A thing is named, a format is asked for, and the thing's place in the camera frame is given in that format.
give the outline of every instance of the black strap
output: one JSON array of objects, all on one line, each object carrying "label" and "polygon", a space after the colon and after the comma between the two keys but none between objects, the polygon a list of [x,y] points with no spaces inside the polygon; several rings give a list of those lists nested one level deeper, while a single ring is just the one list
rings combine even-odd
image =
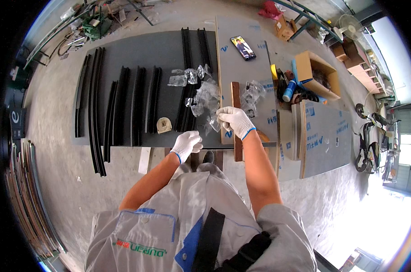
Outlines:
[{"label": "black strap", "polygon": [[203,230],[199,236],[195,259],[192,264],[192,271],[211,272],[214,270],[224,221],[225,215],[210,208]]},{"label": "black strap", "polygon": [[239,252],[230,260],[225,260],[222,267],[216,269],[216,272],[244,272],[258,258],[264,253],[264,251],[270,246],[272,240],[270,234],[263,231],[261,234],[257,234],[252,237],[251,241],[244,244]]}]

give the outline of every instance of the electric scooter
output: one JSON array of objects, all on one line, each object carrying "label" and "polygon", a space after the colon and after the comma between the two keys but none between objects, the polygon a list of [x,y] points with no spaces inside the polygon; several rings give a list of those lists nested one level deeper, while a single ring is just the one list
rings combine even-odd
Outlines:
[{"label": "electric scooter", "polygon": [[361,126],[359,134],[355,133],[360,136],[360,152],[355,160],[355,168],[358,172],[374,174],[379,169],[381,152],[376,141],[370,144],[370,130],[376,126],[385,134],[383,126],[393,125],[401,120],[387,120],[376,112],[369,112],[361,103],[355,105],[355,111],[362,119],[370,121]]}]

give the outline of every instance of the shoe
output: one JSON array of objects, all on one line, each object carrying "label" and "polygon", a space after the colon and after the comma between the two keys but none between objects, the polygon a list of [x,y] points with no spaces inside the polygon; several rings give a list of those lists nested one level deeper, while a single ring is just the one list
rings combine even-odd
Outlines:
[{"label": "shoe", "polygon": [[204,156],[203,163],[209,162],[213,163],[215,161],[215,155],[213,154],[213,151],[207,151],[207,153]]}]

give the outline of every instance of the gray sheet panel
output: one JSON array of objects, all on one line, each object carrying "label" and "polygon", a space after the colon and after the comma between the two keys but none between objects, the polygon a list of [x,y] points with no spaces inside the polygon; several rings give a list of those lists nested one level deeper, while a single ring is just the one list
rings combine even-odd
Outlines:
[{"label": "gray sheet panel", "polygon": [[[214,31],[207,31],[207,40],[210,51],[210,57],[214,68],[213,79],[218,82],[217,74],[217,53],[216,53],[216,37]],[[201,54],[199,41],[196,30],[190,31],[190,42],[192,52],[192,64],[197,68],[201,63]],[[184,69],[183,51],[181,43],[181,31],[166,31],[149,33],[139,36],[128,37],[122,40],[113,41],[103,45],[106,52],[102,64],[100,90],[98,93],[98,126],[99,136],[103,139],[104,122],[107,110],[107,102],[109,100],[109,92],[112,81],[118,80],[121,71],[121,66],[130,68],[129,84],[125,99],[125,118],[124,122],[124,141],[122,146],[130,146],[130,106],[132,100],[133,80],[136,75],[137,66],[146,68],[145,88],[143,93],[143,112],[145,114],[145,104],[148,91],[148,85],[151,78],[153,66],[162,68],[162,81],[160,85],[159,101],[157,117],[168,117],[171,120],[172,126],[175,126],[178,107],[181,99],[182,87],[167,86],[172,69]],[[95,49],[89,50],[88,54],[94,54]],[[72,112],[71,136],[72,143],[79,145],[89,144],[88,135],[88,117],[87,117],[87,87],[83,90],[82,97],[82,123],[85,136],[81,138],[74,137],[74,111]],[[221,144],[219,133],[210,132],[206,137],[205,131],[201,124],[205,124],[207,112],[199,116],[196,120],[196,129],[203,138],[205,148],[232,148],[232,144]],[[142,134],[143,147],[172,147],[177,136],[180,133],[175,131],[166,132],[163,134]]]}]

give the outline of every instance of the green bag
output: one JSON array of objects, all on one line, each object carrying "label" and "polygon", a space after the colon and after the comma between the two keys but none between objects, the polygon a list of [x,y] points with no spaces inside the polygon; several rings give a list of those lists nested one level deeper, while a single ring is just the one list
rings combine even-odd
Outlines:
[{"label": "green bag", "polygon": [[[89,22],[92,19],[99,20],[101,19],[100,23],[94,27],[93,25],[89,24]],[[104,36],[107,31],[109,30],[110,26],[112,25],[112,20],[107,18],[104,14],[102,14],[102,17],[100,18],[100,14],[95,14],[94,16],[89,16],[85,19],[83,19],[83,31],[86,36],[88,36],[91,41],[95,41],[100,39],[102,36]]]}]

